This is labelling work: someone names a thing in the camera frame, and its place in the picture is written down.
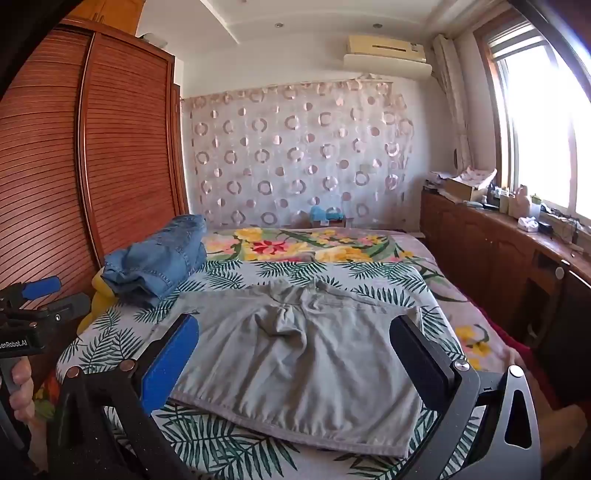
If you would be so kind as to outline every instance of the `air conditioner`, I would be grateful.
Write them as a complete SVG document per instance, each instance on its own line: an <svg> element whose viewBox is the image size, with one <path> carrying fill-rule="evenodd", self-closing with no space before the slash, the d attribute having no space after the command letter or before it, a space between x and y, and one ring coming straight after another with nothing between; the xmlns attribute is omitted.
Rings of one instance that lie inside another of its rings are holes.
<svg viewBox="0 0 591 480"><path fill-rule="evenodd" d="M367 35L349 36L345 69L414 80L429 78L432 70L422 45Z"/></svg>

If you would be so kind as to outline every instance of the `sheer curtain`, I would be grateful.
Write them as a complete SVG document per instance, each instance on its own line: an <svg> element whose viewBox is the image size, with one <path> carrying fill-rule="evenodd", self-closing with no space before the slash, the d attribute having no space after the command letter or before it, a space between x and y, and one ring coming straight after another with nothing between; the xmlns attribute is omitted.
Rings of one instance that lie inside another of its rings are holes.
<svg viewBox="0 0 591 480"><path fill-rule="evenodd" d="M468 142L468 119L466 107L466 90L460 60L452 40L438 35L433 40L435 58L441 73L442 87L447 97L456 133L457 172L461 173L473 167L472 153Z"/></svg>

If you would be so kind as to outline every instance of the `tropical leaf print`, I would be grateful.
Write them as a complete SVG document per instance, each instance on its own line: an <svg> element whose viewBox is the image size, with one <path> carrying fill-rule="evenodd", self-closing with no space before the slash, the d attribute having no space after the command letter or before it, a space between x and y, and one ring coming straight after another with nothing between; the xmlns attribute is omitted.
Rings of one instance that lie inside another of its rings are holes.
<svg viewBox="0 0 591 480"><path fill-rule="evenodd" d="M224 260L224 261L211 260L211 261L205 262L204 270L207 273L220 274L220 273L238 270L241 265L242 265L242 261L240 261L240 260Z"/></svg>
<svg viewBox="0 0 591 480"><path fill-rule="evenodd" d="M71 358L77 354L80 347L83 346L82 339L80 337L76 337L74 341L69 344L66 349L61 353L59 360L57 361L60 363L66 363L71 360Z"/></svg>
<svg viewBox="0 0 591 480"><path fill-rule="evenodd" d="M110 362L119 365L119 362L131 356L138 351L144 343L143 338L137 337L132 328L118 330L111 337L112 359Z"/></svg>
<svg viewBox="0 0 591 480"><path fill-rule="evenodd" d="M109 363L112 336L113 331L106 329L100 335L94 337L90 344L82 349L80 366L85 373L104 372L114 367L114 365Z"/></svg>
<svg viewBox="0 0 591 480"><path fill-rule="evenodd" d="M462 467L466 461L466 458L468 457L472 443L474 443L474 440L476 439L479 426L480 418L474 416L470 417L470 420L466 425L466 429L460 437L460 442L457 444L456 449L452 453L452 457L445 467L441 478L447 478L451 474L456 473Z"/></svg>
<svg viewBox="0 0 591 480"><path fill-rule="evenodd" d="M262 480L275 473L283 476L287 465L297 470L292 452L299 450L285 440L174 404L166 404L155 416L165 420L161 430L181 460L214 478Z"/></svg>
<svg viewBox="0 0 591 480"><path fill-rule="evenodd" d="M404 462L396 457L378 455L359 455L357 453L345 453L335 459L335 462L353 460L350 475L371 480L392 480L402 468Z"/></svg>
<svg viewBox="0 0 591 480"><path fill-rule="evenodd" d="M421 307L421 317L423 318L424 334L429 340L438 342L441 338L449 336L439 307Z"/></svg>
<svg viewBox="0 0 591 480"><path fill-rule="evenodd" d="M331 285L334 288L341 288L342 290L347 290L346 288L343 288L341 282L334 277L331 277L329 275L318 275L317 278L318 280L322 280L324 283Z"/></svg>
<svg viewBox="0 0 591 480"><path fill-rule="evenodd" d="M258 276L262 278L288 277L290 283L306 285L318 274L326 271L326 264L320 262L255 262L260 267Z"/></svg>
<svg viewBox="0 0 591 480"><path fill-rule="evenodd" d="M404 290L401 290L400 294L398 294L395 289L385 287L374 288L373 286L368 287L367 285L359 285L352 288L351 291L363 295L364 297L392 303L409 309L415 306L413 298L409 294L404 294Z"/></svg>
<svg viewBox="0 0 591 480"><path fill-rule="evenodd" d="M142 309L134 315L134 320L141 323L160 323L166 315L168 315L170 309L173 307L174 302L177 301L178 296L184 291L201 291L204 290L205 284L199 281L186 280L182 282L177 289L172 292L168 297L161 301L157 307L151 309Z"/></svg>
<svg viewBox="0 0 591 480"><path fill-rule="evenodd" d="M402 288L406 288L408 291L414 294L419 294L427 289L427 284L423 278L418 275L418 272L416 270L414 271L414 275L407 275L404 277L398 275L389 275L388 279L393 285L400 285Z"/></svg>
<svg viewBox="0 0 591 480"><path fill-rule="evenodd" d="M111 307L104 312L103 315L98 317L93 323L92 328L97 330L113 329L117 323L121 320L121 312L116 307Z"/></svg>
<svg viewBox="0 0 591 480"><path fill-rule="evenodd" d="M237 272L208 272L206 277L209 287L213 290L227 290L229 288L240 290L246 286L243 276Z"/></svg>

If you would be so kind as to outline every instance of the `cardboard box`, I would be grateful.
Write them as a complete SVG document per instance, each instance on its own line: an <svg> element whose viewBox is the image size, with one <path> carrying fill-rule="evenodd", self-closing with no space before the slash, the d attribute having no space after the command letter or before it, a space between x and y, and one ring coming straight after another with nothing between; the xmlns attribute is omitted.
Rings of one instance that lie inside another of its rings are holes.
<svg viewBox="0 0 591 480"><path fill-rule="evenodd" d="M476 189L454 179L445 179L443 188L454 197L467 202L480 202L482 196L486 195L486 192L488 191L487 188Z"/></svg>

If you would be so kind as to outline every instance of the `louvered wooden panel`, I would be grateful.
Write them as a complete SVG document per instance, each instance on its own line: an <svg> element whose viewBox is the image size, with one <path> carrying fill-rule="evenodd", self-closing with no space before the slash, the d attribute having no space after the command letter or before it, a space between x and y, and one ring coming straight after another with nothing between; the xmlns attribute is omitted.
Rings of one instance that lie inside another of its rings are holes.
<svg viewBox="0 0 591 480"><path fill-rule="evenodd" d="M108 254L143 240L175 215L170 64L105 35L93 48L85 86L86 171L96 230Z"/></svg>
<svg viewBox="0 0 591 480"><path fill-rule="evenodd" d="M90 35L54 30L0 102L0 288L58 275L90 285L96 266L79 206L74 161L80 77Z"/></svg>

